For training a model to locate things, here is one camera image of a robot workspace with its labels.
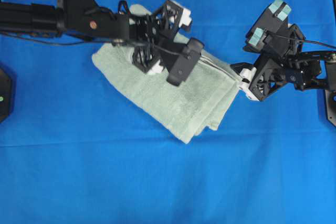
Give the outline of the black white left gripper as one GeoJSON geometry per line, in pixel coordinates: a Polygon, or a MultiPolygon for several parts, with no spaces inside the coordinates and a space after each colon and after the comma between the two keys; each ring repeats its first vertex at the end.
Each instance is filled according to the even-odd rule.
{"type": "Polygon", "coordinates": [[[191,29],[191,10],[174,0],[166,0],[150,14],[135,14],[130,11],[127,1],[118,3],[118,14],[129,20],[130,38],[116,39],[116,46],[134,47],[132,63],[148,75],[161,74],[164,66],[159,47],[164,39],[173,39],[180,29],[191,29]]]}

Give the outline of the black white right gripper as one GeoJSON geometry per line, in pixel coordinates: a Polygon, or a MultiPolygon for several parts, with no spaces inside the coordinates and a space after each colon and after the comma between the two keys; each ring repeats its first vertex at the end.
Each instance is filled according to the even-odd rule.
{"type": "Polygon", "coordinates": [[[295,24],[289,26],[285,36],[273,34],[288,40],[287,52],[279,58],[279,63],[267,56],[259,56],[252,65],[246,62],[231,64],[230,67],[241,77],[238,85],[246,97],[252,101],[264,101],[287,83],[296,90],[328,89],[328,79],[319,79],[320,62],[328,66],[327,51],[302,51],[304,43],[320,45],[320,42],[306,40],[295,24]]]}

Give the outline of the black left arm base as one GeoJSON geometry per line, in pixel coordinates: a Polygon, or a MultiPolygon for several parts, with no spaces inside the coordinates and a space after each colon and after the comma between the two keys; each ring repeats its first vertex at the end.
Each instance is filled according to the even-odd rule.
{"type": "Polygon", "coordinates": [[[1,123],[12,113],[15,82],[11,70],[1,63],[1,123]]]}

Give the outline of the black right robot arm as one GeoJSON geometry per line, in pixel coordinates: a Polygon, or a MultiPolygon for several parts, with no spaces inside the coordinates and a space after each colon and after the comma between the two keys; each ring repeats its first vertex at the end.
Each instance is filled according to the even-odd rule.
{"type": "Polygon", "coordinates": [[[307,40],[295,24],[285,25],[278,31],[256,28],[251,39],[261,48],[253,48],[248,42],[244,50],[260,54],[255,63],[230,66],[242,78],[239,88],[248,99],[264,101],[287,84],[293,84],[299,91],[335,91],[334,46],[303,52],[307,40]]]}

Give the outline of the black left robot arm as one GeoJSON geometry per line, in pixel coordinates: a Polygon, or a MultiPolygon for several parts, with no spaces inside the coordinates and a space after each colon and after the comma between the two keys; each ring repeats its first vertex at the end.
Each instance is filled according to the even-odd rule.
{"type": "Polygon", "coordinates": [[[196,39],[174,40],[191,24],[191,11],[173,0],[150,14],[132,13],[123,0],[116,12],[95,0],[57,0],[56,6],[1,3],[2,35],[20,39],[67,35],[79,43],[132,46],[131,62],[138,69],[148,73],[165,68],[176,83],[187,79],[203,49],[196,39]]]}

